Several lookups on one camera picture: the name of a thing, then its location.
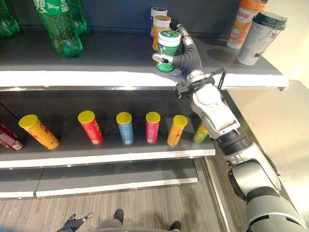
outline person's foot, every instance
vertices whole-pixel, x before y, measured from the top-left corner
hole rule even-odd
[[[124,212],[122,209],[117,209],[115,214],[114,214],[114,219],[117,219],[118,221],[122,223],[124,222]]]
[[[172,231],[172,230],[181,231],[182,230],[182,224],[179,221],[174,221],[169,230],[170,231]]]

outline green chip can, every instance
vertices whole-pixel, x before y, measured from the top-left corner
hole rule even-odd
[[[206,127],[203,126],[203,123],[201,122],[193,135],[193,142],[200,144],[201,142],[204,141],[207,135],[208,130],[206,129]]]

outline store shelf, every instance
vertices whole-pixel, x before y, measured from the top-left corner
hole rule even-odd
[[[225,89],[288,87],[287,77],[264,58],[247,66],[236,60],[239,50],[227,47],[223,40],[194,38],[194,41],[204,73],[218,68],[227,70]],[[162,73],[156,69],[148,35],[93,33],[83,44],[84,52],[79,57],[61,59],[44,31],[2,39],[0,90],[71,89],[71,86],[73,89],[173,88],[185,80],[179,70]]]
[[[92,145],[78,121],[46,121],[44,124],[60,139],[55,150],[46,150],[30,135],[26,146],[19,152],[2,149],[0,168],[36,168],[74,166],[93,163],[128,162],[137,160],[178,159],[215,155],[212,142],[207,138],[203,143],[192,142],[194,129],[200,119],[189,118],[183,135],[176,147],[168,146],[168,131],[172,118],[161,119],[156,144],[145,141],[145,121],[133,120],[134,144],[123,145],[115,120],[98,120],[104,133],[104,142]],[[5,124],[14,130],[16,122]]]
[[[0,170],[0,198],[34,197],[43,169]]]
[[[56,196],[198,181],[193,160],[161,160],[44,169],[36,196]]]

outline dark red can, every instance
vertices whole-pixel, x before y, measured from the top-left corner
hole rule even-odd
[[[12,151],[19,151],[25,145],[10,129],[0,123],[0,144]]]

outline wooden floor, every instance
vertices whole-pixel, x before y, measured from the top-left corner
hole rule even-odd
[[[212,168],[222,168],[216,181],[223,195],[223,204],[230,220],[231,231],[244,230],[244,203],[230,191],[221,159],[211,158]],[[80,232],[93,231],[102,221],[112,218],[116,209],[125,213],[125,227],[148,227],[168,230],[173,221],[182,223],[184,232],[225,231],[216,201],[210,190],[202,159],[195,159],[199,182],[180,186],[152,187],[109,191],[96,194],[71,195],[42,199],[17,199],[0,201],[1,228],[15,232],[53,232],[61,228],[73,213],[82,217],[94,212]]]

